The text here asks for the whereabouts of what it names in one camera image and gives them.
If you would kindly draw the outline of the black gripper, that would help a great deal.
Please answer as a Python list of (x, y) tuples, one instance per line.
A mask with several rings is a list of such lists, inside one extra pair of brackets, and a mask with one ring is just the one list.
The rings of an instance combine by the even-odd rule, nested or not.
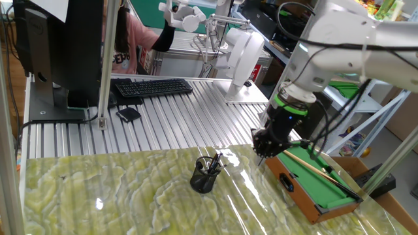
[(270, 156), (277, 156), (292, 146), (288, 136), (297, 122), (308, 114), (307, 109), (296, 109), (289, 105), (268, 105), (265, 129), (251, 129), (256, 163), (261, 166)]

